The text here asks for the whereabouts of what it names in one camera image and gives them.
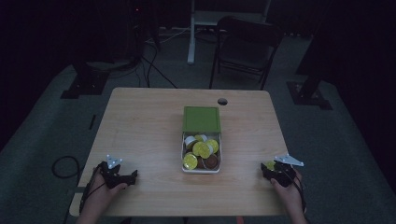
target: human hand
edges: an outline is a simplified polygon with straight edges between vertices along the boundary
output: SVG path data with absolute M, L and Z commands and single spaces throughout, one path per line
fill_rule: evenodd
M 96 223 L 99 217 L 106 211 L 116 195 L 128 185 L 126 183 L 118 184 L 113 189 L 109 189 L 100 174 L 101 168 L 99 167 L 94 174 L 90 193 L 91 195 L 86 199 L 84 207 L 79 215 L 77 224 L 93 224 Z
M 299 186 L 300 189 L 302 189 L 301 181 L 303 177 L 296 169 L 294 169 L 294 171 L 296 172 L 294 182 Z M 304 217 L 303 202 L 299 190 L 297 190 L 293 184 L 290 184 L 284 188 L 273 178 L 271 179 L 271 184 L 274 186 L 277 195 L 285 205 L 291 222 L 295 224 L 307 223 Z

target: wooden table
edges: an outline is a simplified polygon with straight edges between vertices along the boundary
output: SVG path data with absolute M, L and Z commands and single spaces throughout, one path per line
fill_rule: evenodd
M 227 105 L 219 105 L 225 98 Z M 218 106 L 222 161 L 218 174 L 182 172 L 185 105 Z M 138 170 L 106 211 L 116 217 L 271 216 L 284 209 L 260 164 L 287 153 L 266 91 L 117 88 L 108 102 L 79 187 L 110 154 L 122 158 L 121 175 Z M 81 193 L 70 214 L 78 216 Z

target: chair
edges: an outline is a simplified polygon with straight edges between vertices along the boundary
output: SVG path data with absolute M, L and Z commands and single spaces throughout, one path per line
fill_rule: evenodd
M 216 34 L 209 89 L 212 89 L 216 67 L 218 73 L 221 67 L 227 67 L 260 76 L 262 91 L 284 32 L 270 23 L 226 16 L 218 21 Z

